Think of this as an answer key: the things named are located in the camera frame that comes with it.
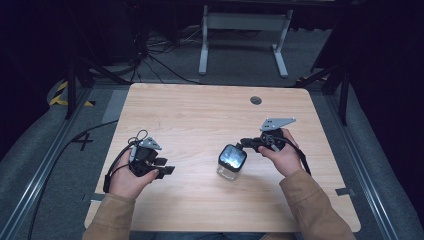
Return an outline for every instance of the left hand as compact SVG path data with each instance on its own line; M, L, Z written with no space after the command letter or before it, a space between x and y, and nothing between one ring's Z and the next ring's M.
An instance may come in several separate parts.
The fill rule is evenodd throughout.
M122 155L113 171L125 164L129 164L130 153L131 149ZM155 169L142 177L137 177L131 172L129 166L125 166L113 174L109 193L135 200L141 191L156 179L158 174L159 171Z

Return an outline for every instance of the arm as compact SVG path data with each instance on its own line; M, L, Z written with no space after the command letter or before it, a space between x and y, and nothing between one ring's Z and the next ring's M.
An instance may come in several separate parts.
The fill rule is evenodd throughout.
M283 135L298 146L287 129L283 129ZM332 208L325 192L303 170L293 147L286 144L280 152L260 147L259 152L286 177L280 186L305 239L355 239L350 227Z
M128 164L129 155L130 151L127 151L115 169ZM135 199L157 175L158 171L153 170L143 177L136 177L128 167L116 171L109 193L105 195L83 239L128 239Z

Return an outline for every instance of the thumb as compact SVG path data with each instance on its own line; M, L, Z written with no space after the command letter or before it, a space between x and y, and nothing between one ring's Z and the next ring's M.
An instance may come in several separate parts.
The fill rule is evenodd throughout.
M158 174L159 174L159 170L157 170L157 169L154 169L154 170L148 172L146 175L144 175L143 177L139 178L140 179L140 184L144 188L148 184L152 183L153 180L156 179L156 177L158 176Z
M271 159L272 155L275 154L274 151L264 147L264 146L260 146L258 148L258 151L262 154L262 156L267 157L269 159Z

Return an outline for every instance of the right hand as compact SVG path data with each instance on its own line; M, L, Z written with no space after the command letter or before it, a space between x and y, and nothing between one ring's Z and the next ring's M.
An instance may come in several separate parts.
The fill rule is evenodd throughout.
M282 128L282 130L283 136L298 147L289 130L285 128ZM263 146L260 146L258 150L262 156L269 158L274 163L275 168L285 177L298 170L303 170L296 150L289 144L286 144L280 152L274 152Z

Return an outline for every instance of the hand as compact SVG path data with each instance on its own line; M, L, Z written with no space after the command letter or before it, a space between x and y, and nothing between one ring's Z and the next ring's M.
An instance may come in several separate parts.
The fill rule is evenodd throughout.
M130 153L131 150L128 150L122 155L113 171L123 165L129 164ZM137 177L131 172L128 166L125 166L113 174L109 193L135 200L141 191L156 179L158 174L158 170L152 170L142 177Z
M282 128L282 130L283 136L289 139L296 147L298 147L289 130L285 128ZM285 177L303 169L300 165L300 159L296 153L296 150L289 144L286 144L280 152L274 152L263 146L260 146L258 150L262 156L269 158L274 163L275 168Z

